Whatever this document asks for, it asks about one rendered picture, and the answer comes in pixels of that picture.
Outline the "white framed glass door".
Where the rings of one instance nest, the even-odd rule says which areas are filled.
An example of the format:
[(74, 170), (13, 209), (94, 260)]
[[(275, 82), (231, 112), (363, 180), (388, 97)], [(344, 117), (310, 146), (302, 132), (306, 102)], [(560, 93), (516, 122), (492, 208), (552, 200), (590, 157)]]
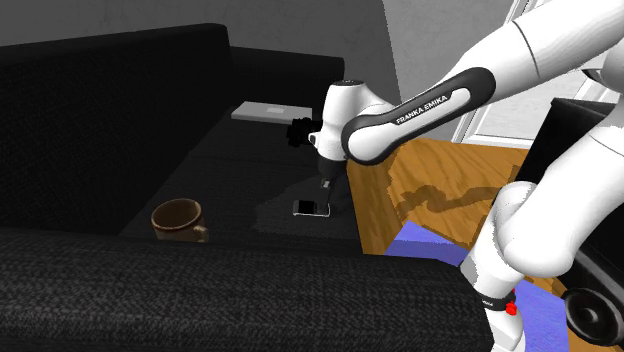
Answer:
[[(505, 21), (509, 23), (552, 1), (573, 14), (581, 14), (592, 11), (606, 0), (513, 0)], [(459, 120), (452, 141), (528, 149), (555, 98), (615, 103), (618, 94), (575, 69), (523, 93), (465, 114)]]

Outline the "black phone with silver edge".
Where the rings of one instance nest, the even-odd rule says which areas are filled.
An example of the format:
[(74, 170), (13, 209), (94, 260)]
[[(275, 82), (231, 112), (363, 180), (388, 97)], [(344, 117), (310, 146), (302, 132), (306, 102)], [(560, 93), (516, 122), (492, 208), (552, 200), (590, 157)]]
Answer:
[(329, 217), (331, 207), (329, 204), (319, 205), (315, 201), (295, 200), (293, 202), (292, 214), (294, 216)]

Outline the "black furniture with round disc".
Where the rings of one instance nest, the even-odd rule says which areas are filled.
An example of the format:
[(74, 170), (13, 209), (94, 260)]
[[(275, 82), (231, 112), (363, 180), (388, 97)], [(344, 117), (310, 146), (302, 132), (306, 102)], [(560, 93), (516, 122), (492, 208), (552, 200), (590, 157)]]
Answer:
[[(613, 103), (555, 98), (516, 176), (539, 182), (547, 167), (601, 122)], [(568, 327), (585, 341), (624, 349), (624, 204), (580, 247), (558, 280)]]

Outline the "grey flat book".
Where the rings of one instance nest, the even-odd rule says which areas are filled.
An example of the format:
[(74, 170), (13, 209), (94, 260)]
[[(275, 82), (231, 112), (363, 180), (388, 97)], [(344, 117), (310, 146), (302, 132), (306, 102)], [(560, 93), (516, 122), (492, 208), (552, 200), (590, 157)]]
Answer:
[(235, 120), (284, 125), (290, 125), (294, 119), (311, 117), (312, 109), (308, 107), (249, 101), (243, 102), (231, 113), (231, 118)]

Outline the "brown mug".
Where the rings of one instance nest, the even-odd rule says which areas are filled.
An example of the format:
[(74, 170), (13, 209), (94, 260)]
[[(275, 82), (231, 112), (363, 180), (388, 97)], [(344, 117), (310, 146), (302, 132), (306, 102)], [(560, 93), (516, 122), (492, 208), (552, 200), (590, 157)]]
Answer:
[(187, 198), (166, 201), (151, 214), (151, 225), (159, 240), (207, 243), (201, 205)]

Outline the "black sofa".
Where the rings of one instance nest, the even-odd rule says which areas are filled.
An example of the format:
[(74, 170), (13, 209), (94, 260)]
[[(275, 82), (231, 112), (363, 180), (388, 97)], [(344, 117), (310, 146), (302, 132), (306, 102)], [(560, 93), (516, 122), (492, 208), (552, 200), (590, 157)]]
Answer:
[[(486, 352), (459, 269), (366, 255), (349, 183), (229, 116), (226, 28), (0, 47), (0, 352)], [(197, 201), (207, 243), (151, 214)]]

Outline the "blue robot stand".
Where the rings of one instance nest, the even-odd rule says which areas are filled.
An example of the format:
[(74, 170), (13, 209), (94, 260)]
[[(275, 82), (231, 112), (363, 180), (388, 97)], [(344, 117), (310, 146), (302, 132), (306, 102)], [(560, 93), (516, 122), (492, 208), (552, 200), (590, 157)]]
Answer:
[[(437, 259), (458, 266), (468, 251), (408, 221), (385, 251), (387, 256)], [(565, 305), (561, 298), (522, 281), (516, 286), (523, 315), (526, 352), (570, 352)]]

